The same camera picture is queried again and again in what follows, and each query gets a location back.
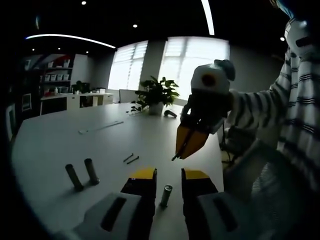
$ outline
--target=metal cylinder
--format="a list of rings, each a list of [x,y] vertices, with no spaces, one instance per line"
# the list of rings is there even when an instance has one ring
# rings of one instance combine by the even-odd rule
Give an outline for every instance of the metal cylinder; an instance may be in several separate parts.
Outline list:
[[[71,182],[73,183],[74,189],[77,192],[81,192],[84,189],[84,186],[81,184],[76,171],[74,169],[74,166],[72,164],[65,165],[65,170],[69,175],[69,178],[71,179]]]
[[[85,164],[86,171],[88,172],[89,177],[90,177],[90,183],[92,185],[99,184],[100,183],[100,179],[96,175],[96,171],[94,169],[94,165],[92,163],[92,159],[91,158],[87,158],[86,160],[84,160],[84,164]]]
[[[172,189],[173,189],[173,187],[171,185],[165,185],[164,186],[164,190],[163,190],[163,194],[162,194],[162,198],[161,198],[161,202],[160,202],[160,206],[161,207],[167,207],[168,206],[168,201],[169,201]]]

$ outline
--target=screw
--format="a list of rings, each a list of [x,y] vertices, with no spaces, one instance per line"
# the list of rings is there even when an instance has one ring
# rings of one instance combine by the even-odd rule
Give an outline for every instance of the screw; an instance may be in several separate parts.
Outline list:
[[[128,161],[126,164],[128,165],[128,164],[130,164],[130,163],[132,163],[132,162],[134,162],[135,160],[138,160],[138,159],[139,159],[139,156],[137,156],[136,158],[132,159],[131,161]]]
[[[127,161],[129,158],[131,158],[134,154],[132,153],[130,156],[128,156],[123,162]]]

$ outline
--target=striped shirt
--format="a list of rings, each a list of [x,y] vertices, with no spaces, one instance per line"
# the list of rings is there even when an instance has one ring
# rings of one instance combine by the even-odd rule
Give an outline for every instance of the striped shirt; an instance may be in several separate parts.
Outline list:
[[[277,150],[320,191],[320,57],[300,58],[290,51],[269,90],[230,90],[233,110],[227,121],[246,129],[281,125]]]

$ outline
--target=box on shelf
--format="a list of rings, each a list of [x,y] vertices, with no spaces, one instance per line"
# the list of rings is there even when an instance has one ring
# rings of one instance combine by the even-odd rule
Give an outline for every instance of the box on shelf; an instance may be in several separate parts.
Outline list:
[[[45,82],[49,82],[50,81],[50,75],[49,74],[45,75],[44,81]]]
[[[68,68],[69,64],[70,64],[70,59],[65,59],[64,62],[63,62],[63,67],[64,68]]]
[[[54,66],[54,62],[51,61],[51,62],[48,62],[48,68],[52,68]]]
[[[69,80],[69,74],[64,74],[63,81],[68,81],[68,80]]]
[[[57,74],[51,74],[51,81],[55,81],[57,79]]]
[[[56,80],[57,80],[57,81],[62,81],[62,77],[63,77],[63,74],[58,74],[58,75],[56,76]]]

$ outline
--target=ceiling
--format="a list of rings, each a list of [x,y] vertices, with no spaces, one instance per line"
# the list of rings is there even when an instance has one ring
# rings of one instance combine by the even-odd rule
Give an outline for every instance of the ceiling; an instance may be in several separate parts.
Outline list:
[[[105,54],[114,49],[96,43],[65,37],[39,37],[37,34],[65,34],[113,45],[165,39],[171,36],[209,37],[201,0],[32,0],[22,3],[16,14],[23,54],[61,51]],[[269,0],[209,0],[215,38],[282,56],[287,49],[283,36],[286,15],[274,9]],[[36,17],[39,18],[39,29]]]

